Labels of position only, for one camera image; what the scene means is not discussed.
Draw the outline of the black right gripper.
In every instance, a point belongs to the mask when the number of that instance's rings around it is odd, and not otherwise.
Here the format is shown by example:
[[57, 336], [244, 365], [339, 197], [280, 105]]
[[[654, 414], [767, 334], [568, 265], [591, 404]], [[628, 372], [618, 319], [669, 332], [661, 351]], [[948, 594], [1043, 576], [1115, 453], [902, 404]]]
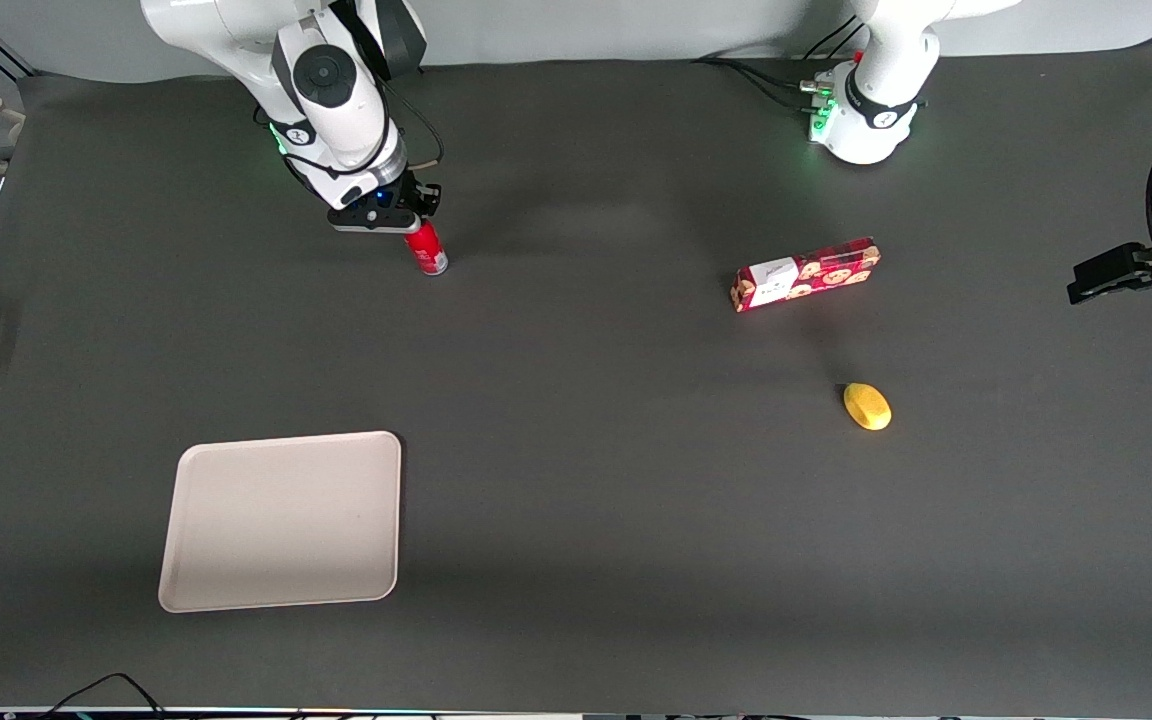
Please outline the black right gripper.
[[442, 200], [442, 185], [420, 182], [415, 176], [403, 176], [397, 184], [396, 206], [416, 211], [420, 219], [433, 217]]

